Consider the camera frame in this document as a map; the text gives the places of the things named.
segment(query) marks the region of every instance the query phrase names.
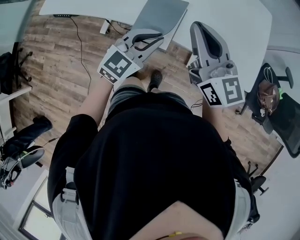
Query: black shirt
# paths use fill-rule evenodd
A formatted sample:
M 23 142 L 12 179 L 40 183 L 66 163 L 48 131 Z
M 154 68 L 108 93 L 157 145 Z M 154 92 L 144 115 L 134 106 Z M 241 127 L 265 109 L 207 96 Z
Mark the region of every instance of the black shirt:
M 234 210 L 233 179 L 251 193 L 247 174 L 216 129 L 190 110 L 147 93 L 119 104 L 97 131 L 74 116 L 58 141 L 48 180 L 50 206 L 66 184 L 67 166 L 93 239 L 128 240 L 181 201 L 225 237 Z

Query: shoulder strap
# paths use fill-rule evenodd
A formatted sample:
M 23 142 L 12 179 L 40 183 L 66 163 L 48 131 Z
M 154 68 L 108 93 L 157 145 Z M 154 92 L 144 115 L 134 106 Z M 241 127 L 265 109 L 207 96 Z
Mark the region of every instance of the shoulder strap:
M 52 205 L 54 220 L 68 240 L 92 240 L 74 186 L 74 168 L 66 168 L 66 187 Z

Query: strap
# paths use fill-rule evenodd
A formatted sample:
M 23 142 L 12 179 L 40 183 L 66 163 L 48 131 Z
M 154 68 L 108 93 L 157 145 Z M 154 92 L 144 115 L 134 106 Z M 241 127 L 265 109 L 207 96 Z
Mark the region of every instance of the strap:
M 235 202 L 231 225 L 225 240 L 231 240 L 246 225 L 250 215 L 251 200 L 250 195 L 240 183 L 234 179 Z
M 60 193 L 60 199 L 62 202 L 65 200 L 76 202 L 78 204 L 77 191 L 75 189 L 70 189 L 67 186 L 69 183 L 74 182 L 74 168 L 66 167 L 66 187 Z

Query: bag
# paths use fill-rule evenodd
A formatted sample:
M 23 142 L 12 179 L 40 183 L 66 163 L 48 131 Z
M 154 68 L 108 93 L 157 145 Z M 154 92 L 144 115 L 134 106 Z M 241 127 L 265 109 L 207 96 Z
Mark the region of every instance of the bag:
M 14 58 L 10 52 L 0 56 L 0 94 L 13 92 Z
M 258 86 L 257 96 L 262 109 L 271 115 L 276 110 L 280 100 L 278 86 L 263 80 Z

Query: white strap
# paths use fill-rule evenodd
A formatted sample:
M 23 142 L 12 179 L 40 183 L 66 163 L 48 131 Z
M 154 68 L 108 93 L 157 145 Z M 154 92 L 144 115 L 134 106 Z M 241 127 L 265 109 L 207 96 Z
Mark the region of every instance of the white strap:
M 66 168 L 66 183 L 74 182 L 74 168 Z M 92 240 L 76 190 L 64 188 L 52 205 L 54 220 L 68 240 Z
M 233 239 L 236 234 L 246 225 L 251 209 L 251 200 L 248 191 L 241 187 L 235 179 L 235 202 L 231 225 L 225 240 Z
M 67 184 L 70 182 L 74 182 L 74 168 L 66 167 L 66 182 Z

